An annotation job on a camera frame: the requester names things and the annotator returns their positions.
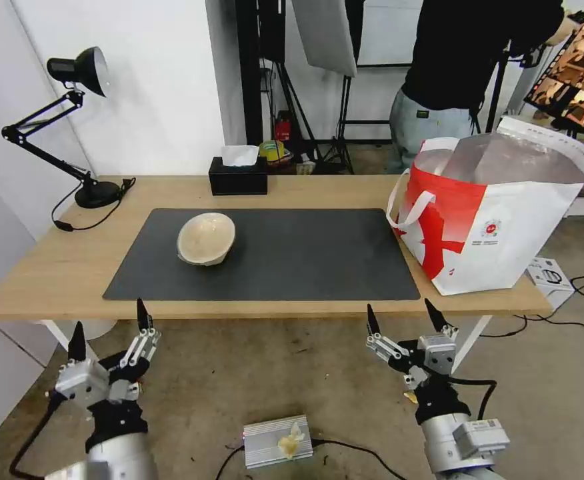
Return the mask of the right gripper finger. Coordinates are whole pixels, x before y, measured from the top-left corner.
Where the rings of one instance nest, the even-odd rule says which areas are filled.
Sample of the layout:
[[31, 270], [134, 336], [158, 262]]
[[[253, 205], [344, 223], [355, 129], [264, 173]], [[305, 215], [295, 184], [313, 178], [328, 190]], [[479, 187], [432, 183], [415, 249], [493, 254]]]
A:
[[458, 328], [450, 324], [445, 318], [442, 312], [438, 310], [428, 298], [424, 298], [425, 306], [427, 309], [428, 316], [436, 330], [439, 334], [446, 335], [450, 340], [456, 340], [458, 334]]
[[390, 338], [381, 334], [380, 326], [371, 304], [367, 304], [367, 338], [366, 346], [372, 350], [376, 356], [389, 362], [408, 358], [409, 351], [394, 342]]

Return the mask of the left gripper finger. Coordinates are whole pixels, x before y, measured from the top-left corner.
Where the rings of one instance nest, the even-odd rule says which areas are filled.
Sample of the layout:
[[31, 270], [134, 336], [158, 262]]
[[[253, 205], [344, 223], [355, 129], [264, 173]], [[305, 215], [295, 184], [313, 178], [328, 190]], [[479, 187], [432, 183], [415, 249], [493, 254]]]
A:
[[87, 344], [82, 322], [76, 322], [67, 345], [67, 367], [75, 367], [87, 360]]
[[150, 362], [161, 338], [161, 333], [154, 326], [153, 318], [141, 298], [137, 299], [136, 306], [139, 333], [121, 358], [121, 368], [138, 366], [141, 359]]

